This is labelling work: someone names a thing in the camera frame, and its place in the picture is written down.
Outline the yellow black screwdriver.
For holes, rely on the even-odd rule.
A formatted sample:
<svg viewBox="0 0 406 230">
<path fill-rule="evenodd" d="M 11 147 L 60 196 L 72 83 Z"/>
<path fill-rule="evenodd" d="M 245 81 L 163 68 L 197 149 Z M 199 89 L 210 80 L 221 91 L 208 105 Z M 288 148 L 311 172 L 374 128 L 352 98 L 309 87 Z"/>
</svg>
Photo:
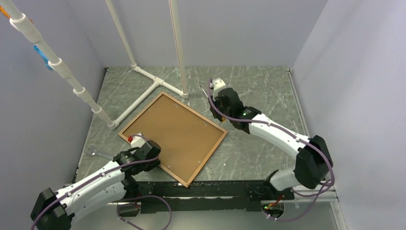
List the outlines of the yellow black screwdriver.
<svg viewBox="0 0 406 230">
<path fill-rule="evenodd" d="M 221 116 L 221 115 L 212 107 L 210 101 L 213 102 L 213 104 L 215 105 L 215 107 L 216 107 L 219 111 L 221 110 L 221 103 L 220 103 L 219 101 L 215 101 L 212 96 L 209 97 L 209 95 L 206 93 L 206 91 L 204 90 L 204 88 L 202 87 L 202 85 L 200 85 L 200 88 L 201 88 L 203 94 L 206 96 L 206 98 L 207 98 L 207 100 L 208 100 L 208 102 L 209 102 L 210 111 L 211 111 L 211 113 L 212 113 L 212 116 L 213 116 L 215 119 L 217 119 L 219 122 L 224 123 L 224 122 L 226 121 L 226 119 L 225 119 L 223 116 Z"/>
</svg>

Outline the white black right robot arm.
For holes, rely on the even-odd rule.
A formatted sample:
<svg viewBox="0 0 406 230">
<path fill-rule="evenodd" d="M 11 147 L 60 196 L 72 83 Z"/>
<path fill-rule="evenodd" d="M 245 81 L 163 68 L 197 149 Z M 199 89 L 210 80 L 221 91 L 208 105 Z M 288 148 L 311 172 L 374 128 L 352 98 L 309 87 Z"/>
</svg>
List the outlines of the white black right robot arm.
<svg viewBox="0 0 406 230">
<path fill-rule="evenodd" d="M 264 181 L 266 197 L 275 199 L 283 190 L 298 185 L 315 189 L 318 185 L 334 184 L 332 158 L 322 137 L 300 135 L 273 122 L 260 110 L 244 106 L 232 88 L 210 86 L 208 101 L 216 119 L 229 120 L 234 128 L 268 141 L 295 161 L 293 168 L 276 170 L 267 177 Z"/>
</svg>

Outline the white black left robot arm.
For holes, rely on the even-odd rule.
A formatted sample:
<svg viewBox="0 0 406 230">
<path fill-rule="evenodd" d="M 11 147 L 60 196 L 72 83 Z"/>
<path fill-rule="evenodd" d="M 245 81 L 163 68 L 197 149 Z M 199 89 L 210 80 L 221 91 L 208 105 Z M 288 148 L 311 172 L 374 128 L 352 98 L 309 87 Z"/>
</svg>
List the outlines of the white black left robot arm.
<svg viewBox="0 0 406 230">
<path fill-rule="evenodd" d="M 88 177 L 57 191 L 43 190 L 30 214 L 31 229 L 68 230 L 76 221 L 110 202 L 134 200 L 140 194 L 134 176 L 157 167 L 160 152 L 159 144 L 142 140 L 138 146 L 119 152 Z"/>
</svg>

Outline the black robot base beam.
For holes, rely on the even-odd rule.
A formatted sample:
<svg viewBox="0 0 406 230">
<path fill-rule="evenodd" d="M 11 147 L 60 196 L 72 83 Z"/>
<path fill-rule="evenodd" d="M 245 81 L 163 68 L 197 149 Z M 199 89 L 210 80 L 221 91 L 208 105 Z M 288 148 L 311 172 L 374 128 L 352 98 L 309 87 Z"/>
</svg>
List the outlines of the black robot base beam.
<svg viewBox="0 0 406 230">
<path fill-rule="evenodd" d="M 166 211 L 261 211 L 266 203 L 294 200 L 290 189 L 272 193 L 262 180 L 199 181 L 185 187 L 176 182 L 138 182 L 125 198 L 138 198 L 141 213 Z"/>
</svg>

